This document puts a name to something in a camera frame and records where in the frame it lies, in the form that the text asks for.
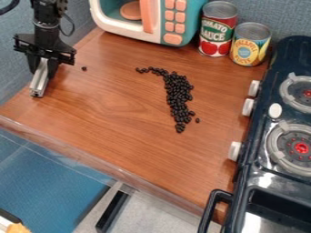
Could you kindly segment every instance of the pile of black beans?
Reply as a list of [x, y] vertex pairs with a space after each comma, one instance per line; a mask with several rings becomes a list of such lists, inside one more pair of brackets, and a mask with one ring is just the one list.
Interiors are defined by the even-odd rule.
[[167, 92], [166, 102], [171, 107], [171, 116], [174, 117], [176, 132], [182, 133], [185, 131], [186, 124], [192, 121], [192, 117], [196, 115], [194, 111], [189, 111], [186, 104], [187, 101], [192, 101], [194, 98], [191, 91], [195, 88], [187, 80], [186, 76], [180, 76], [177, 72], [169, 73], [162, 68], [137, 68], [136, 71], [140, 74], [153, 73], [161, 76], [165, 81], [165, 89]]

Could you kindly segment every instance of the can label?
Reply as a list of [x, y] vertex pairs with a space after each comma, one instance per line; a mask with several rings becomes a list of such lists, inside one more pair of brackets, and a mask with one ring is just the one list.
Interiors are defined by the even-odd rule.
[[236, 16], [230, 19], [203, 17], [199, 51], [208, 56], [225, 56], [229, 53], [236, 25]]
[[231, 46], [230, 57], [241, 66], [257, 66], [264, 60], [269, 43], [270, 38], [252, 41], [235, 36]]
[[231, 40], [233, 28], [209, 18], [202, 19], [201, 36], [210, 42], [225, 42]]

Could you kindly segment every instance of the red can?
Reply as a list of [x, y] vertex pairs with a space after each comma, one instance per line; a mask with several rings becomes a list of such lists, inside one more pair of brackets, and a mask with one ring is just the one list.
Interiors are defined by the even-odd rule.
[[207, 56], [229, 54], [237, 22], [236, 6], [215, 1], [203, 6], [199, 51]]

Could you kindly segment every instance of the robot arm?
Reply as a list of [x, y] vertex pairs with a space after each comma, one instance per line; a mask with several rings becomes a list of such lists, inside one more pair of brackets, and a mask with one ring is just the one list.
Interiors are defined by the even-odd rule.
[[5, 13], [9, 12], [10, 10], [14, 9], [19, 4], [19, 0], [12, 0], [12, 2], [7, 5], [6, 7], [0, 9], [0, 15], [4, 15]]
[[76, 51], [65, 44], [60, 38], [62, 32], [60, 21], [67, 10], [67, 0], [30, 0], [34, 9], [35, 32], [33, 34], [15, 35], [14, 49], [24, 53], [28, 60], [30, 71], [34, 74], [30, 85], [30, 96], [42, 97], [50, 78], [60, 64], [75, 64]]

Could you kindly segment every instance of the orange button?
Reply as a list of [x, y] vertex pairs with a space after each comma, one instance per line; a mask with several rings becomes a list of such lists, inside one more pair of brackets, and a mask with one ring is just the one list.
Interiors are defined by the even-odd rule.
[[178, 11], [185, 11], [186, 10], [186, 0], [177, 0], [176, 9]]
[[166, 22], [166, 31], [167, 32], [174, 32], [174, 23]]
[[166, 11], [166, 20], [173, 21], [174, 20], [174, 11]]
[[181, 12], [176, 13], [176, 21], [177, 21], [178, 23], [184, 23], [185, 20], [186, 20], [186, 15], [185, 15], [185, 13], [181, 13]]
[[179, 34], [183, 34], [185, 32], [185, 25], [183, 24], [176, 24], [175, 31]]
[[166, 0], [166, 8], [167, 9], [174, 9], [175, 0]]
[[182, 36], [176, 35], [176, 34], [170, 34], [170, 33], [165, 34], [163, 39], [168, 44], [177, 45], [177, 46], [180, 45], [183, 41]]

